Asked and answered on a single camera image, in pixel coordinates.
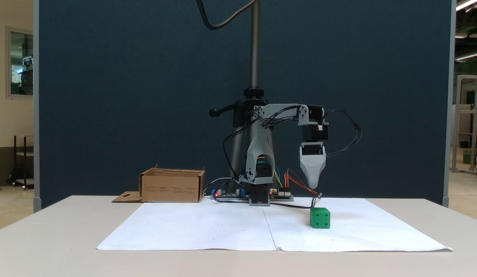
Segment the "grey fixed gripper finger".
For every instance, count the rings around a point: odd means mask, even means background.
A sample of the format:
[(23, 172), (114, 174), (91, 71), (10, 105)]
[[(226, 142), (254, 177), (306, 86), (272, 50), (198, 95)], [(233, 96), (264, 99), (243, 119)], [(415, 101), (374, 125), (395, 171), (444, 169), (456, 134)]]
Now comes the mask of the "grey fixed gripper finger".
[(312, 190), (318, 187), (320, 174), (326, 166), (326, 159), (326, 154), (300, 155), (300, 167)]

